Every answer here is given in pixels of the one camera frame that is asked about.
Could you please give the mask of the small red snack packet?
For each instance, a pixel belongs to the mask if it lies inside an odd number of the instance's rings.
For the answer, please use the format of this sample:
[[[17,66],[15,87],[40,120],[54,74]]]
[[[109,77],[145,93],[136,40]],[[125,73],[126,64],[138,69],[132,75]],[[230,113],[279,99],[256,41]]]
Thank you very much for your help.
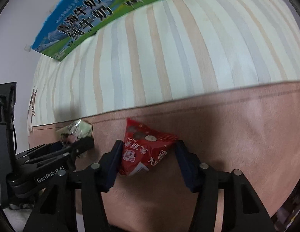
[[[167,155],[176,135],[151,129],[131,118],[126,120],[120,175],[149,171]]]

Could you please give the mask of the small photo snack packet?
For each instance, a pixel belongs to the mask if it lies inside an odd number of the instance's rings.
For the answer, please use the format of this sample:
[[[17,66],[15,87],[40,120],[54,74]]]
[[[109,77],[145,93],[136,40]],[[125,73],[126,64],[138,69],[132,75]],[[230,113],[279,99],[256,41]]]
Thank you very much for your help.
[[[63,144],[68,146],[85,137],[91,137],[92,131],[91,124],[78,119],[56,131],[56,135]]]

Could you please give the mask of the open cardboard milk box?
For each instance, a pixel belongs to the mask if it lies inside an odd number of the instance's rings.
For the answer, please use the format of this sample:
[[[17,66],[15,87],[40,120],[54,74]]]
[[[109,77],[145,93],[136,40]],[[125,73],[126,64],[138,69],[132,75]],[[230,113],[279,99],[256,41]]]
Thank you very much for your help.
[[[31,48],[61,61],[108,23],[156,1],[160,0],[61,0],[45,20]]]

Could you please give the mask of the striped pink cat blanket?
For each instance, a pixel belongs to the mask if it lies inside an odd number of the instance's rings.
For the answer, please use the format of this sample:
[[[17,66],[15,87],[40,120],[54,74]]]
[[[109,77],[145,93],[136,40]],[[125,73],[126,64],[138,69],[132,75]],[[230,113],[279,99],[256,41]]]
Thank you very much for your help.
[[[29,146],[76,119],[95,149],[132,118],[183,140],[218,171],[244,172],[270,215],[300,178],[300,17],[289,0],[162,0],[100,29],[61,62],[42,56]]]

